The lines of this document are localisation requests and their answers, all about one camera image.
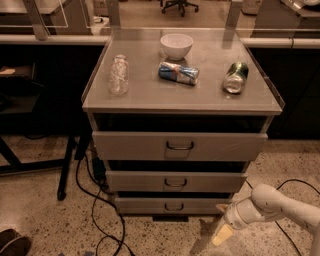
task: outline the gray tabletop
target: gray tabletop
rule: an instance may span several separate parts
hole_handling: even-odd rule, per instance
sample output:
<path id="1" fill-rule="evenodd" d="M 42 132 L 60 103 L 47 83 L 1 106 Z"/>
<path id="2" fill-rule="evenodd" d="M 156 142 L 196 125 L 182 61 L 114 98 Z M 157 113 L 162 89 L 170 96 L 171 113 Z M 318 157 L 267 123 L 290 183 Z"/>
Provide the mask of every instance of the gray tabletop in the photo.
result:
<path id="1" fill-rule="evenodd" d="M 185 59 L 176 63 L 200 70 L 195 86 L 160 78 L 161 61 L 169 61 L 160 38 L 184 33 L 194 40 Z M 123 96 L 108 92 L 112 59 L 117 54 L 129 61 L 129 91 Z M 244 61 L 249 76 L 244 91 L 231 95 L 221 88 L 230 65 Z M 232 31 L 216 29 L 117 29 L 83 103 L 87 112 L 100 113 L 198 113 L 277 115 L 281 108 L 247 50 Z"/>

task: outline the crushed can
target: crushed can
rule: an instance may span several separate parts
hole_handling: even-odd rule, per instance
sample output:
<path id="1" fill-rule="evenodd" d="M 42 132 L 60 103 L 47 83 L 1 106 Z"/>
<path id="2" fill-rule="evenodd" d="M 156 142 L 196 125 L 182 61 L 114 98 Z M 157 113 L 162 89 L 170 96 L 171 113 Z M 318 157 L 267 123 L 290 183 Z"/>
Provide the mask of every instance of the crushed can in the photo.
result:
<path id="1" fill-rule="evenodd" d="M 198 82 L 199 69 L 169 62 L 161 62 L 159 65 L 158 75 L 166 80 L 188 85 L 196 85 Z"/>

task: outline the power cord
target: power cord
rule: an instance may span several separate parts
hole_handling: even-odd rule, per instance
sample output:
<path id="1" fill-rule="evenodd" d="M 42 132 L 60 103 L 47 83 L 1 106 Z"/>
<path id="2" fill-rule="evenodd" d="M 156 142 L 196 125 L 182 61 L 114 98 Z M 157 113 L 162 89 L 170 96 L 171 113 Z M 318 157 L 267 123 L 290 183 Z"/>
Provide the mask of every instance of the power cord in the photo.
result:
<path id="1" fill-rule="evenodd" d="M 315 190 L 318 195 L 320 194 L 319 190 L 317 190 L 314 186 L 312 186 L 310 183 L 304 181 L 304 180 L 299 180 L 299 179 L 289 179 L 289 180 L 286 180 L 284 181 L 280 186 L 277 187 L 277 190 L 279 190 L 283 185 L 285 185 L 286 183 L 288 182 L 300 182 L 300 183 L 303 183 L 303 184 L 306 184 L 308 185 L 309 187 L 311 187 L 313 190 Z M 246 183 L 248 184 L 248 186 L 253 189 L 252 185 L 250 184 L 249 181 L 246 180 Z M 282 231 L 282 233 L 287 237 L 287 239 L 290 241 L 290 243 L 293 245 L 294 249 L 296 250 L 297 254 L 299 256 L 302 256 L 301 252 L 299 251 L 297 245 L 293 242 L 293 240 L 291 239 L 291 237 L 288 235 L 287 232 L 284 231 L 284 229 L 280 226 L 280 224 L 275 221 L 275 223 L 277 224 L 278 228 Z"/>
<path id="2" fill-rule="evenodd" d="M 88 157 L 85 156 L 85 159 L 86 159 L 86 166 L 87 166 L 87 170 L 88 170 L 89 176 L 90 176 L 90 178 L 94 181 L 94 183 L 99 186 L 99 192 L 98 192 L 97 195 L 94 195 L 93 193 L 87 191 L 86 189 L 84 189 L 84 188 L 81 186 L 81 184 L 80 184 L 80 182 L 79 182 L 79 169 L 80 169 L 81 160 L 78 161 L 77 168 L 76 168 L 76 183 L 77 183 L 78 187 L 80 188 L 80 190 L 82 190 L 84 193 L 86 193 L 87 195 L 92 196 L 92 197 L 94 198 L 94 202 L 93 202 L 92 209 L 91 209 L 92 221 L 93 221 L 94 225 L 98 228 L 98 230 L 105 235 L 105 236 L 99 241 L 99 243 L 97 244 L 97 247 L 96 247 L 96 255 L 98 256 L 99 246 L 100 246 L 100 244 L 102 243 L 102 241 L 103 241 L 104 239 L 106 239 L 106 238 L 110 238 L 110 239 L 112 239 L 112 240 L 114 240 L 114 241 L 116 241 L 116 242 L 118 243 L 118 248 L 117 248 L 117 250 L 116 250 L 116 251 L 114 252 L 114 254 L 113 254 L 114 256 L 118 255 L 118 253 L 120 252 L 120 250 L 121 250 L 121 248 L 122 248 L 123 245 L 125 245 L 125 246 L 127 247 L 127 249 L 128 249 L 128 251 L 129 251 L 129 253 L 130 253 L 131 256 L 135 256 L 135 254 L 132 252 L 132 250 L 129 248 L 129 246 L 124 242 L 124 238 L 125 238 L 125 221 L 124 221 L 122 215 L 118 213 L 116 206 L 115 206 L 112 202 L 110 202 L 110 201 L 108 201 L 108 200 L 106 200 L 106 199 L 104 199 L 104 198 L 102 198 L 102 197 L 100 196 L 101 192 L 105 192 L 104 189 L 107 188 L 107 186 L 105 186 L 105 185 L 103 185 L 103 184 L 100 184 L 100 183 L 98 183 L 97 181 L 94 180 L 94 178 L 93 178 L 93 176 L 92 176 L 92 174 L 91 174 L 91 172 L 90 172 Z M 96 222 L 96 220 L 95 220 L 95 218 L 94 218 L 94 207 L 95 207 L 95 205 L 96 205 L 97 200 L 100 200 L 100 201 L 108 204 L 109 206 L 111 206 L 111 207 L 117 212 L 117 215 L 119 216 L 119 218 L 120 218 L 120 220 L 121 220 L 121 224 L 122 224 L 122 237 L 121 237 L 120 240 L 119 240 L 118 238 L 116 238 L 115 236 L 106 233 L 106 232 L 105 232 L 104 230 L 102 230 L 102 228 L 100 228 L 99 225 L 97 224 L 97 222 Z"/>

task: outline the dark shoe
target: dark shoe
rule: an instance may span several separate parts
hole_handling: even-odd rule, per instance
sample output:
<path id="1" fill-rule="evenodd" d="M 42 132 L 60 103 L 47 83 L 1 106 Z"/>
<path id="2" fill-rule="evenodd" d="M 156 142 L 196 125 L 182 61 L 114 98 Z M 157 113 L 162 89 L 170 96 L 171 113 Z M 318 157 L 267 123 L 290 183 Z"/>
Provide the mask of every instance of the dark shoe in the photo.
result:
<path id="1" fill-rule="evenodd" d="M 0 251 L 0 256 L 25 256 L 31 247 L 31 240 L 21 236 L 11 240 Z"/>
<path id="2" fill-rule="evenodd" d="M 7 229 L 0 233 L 0 251 L 11 240 L 17 238 L 19 234 L 14 229 Z"/>

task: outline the drawer handle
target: drawer handle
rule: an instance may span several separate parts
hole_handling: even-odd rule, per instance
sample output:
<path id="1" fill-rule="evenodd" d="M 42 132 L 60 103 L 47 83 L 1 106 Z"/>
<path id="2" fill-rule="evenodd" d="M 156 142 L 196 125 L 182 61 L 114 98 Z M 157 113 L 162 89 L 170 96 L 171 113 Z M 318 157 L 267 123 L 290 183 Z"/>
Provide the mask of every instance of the drawer handle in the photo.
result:
<path id="1" fill-rule="evenodd" d="M 188 183 L 187 179 L 184 179 L 183 184 L 170 184 L 170 183 L 168 183 L 167 179 L 164 179 L 164 184 L 168 187 L 174 187 L 174 188 L 184 187 L 187 185 L 187 183 Z"/>
<path id="2" fill-rule="evenodd" d="M 169 141 L 167 141 L 167 148 L 168 149 L 172 149 L 172 150 L 191 150 L 191 149 L 193 149 L 194 148 L 194 143 L 193 143 L 193 141 L 191 141 L 191 144 L 190 144 L 190 146 L 188 146 L 188 147 L 173 147 L 173 146 L 170 146 L 170 142 Z"/>
<path id="3" fill-rule="evenodd" d="M 184 205 L 182 203 L 180 208 L 168 208 L 167 204 L 164 204 L 164 208 L 169 212 L 178 212 L 178 211 L 182 211 L 183 210 Z"/>

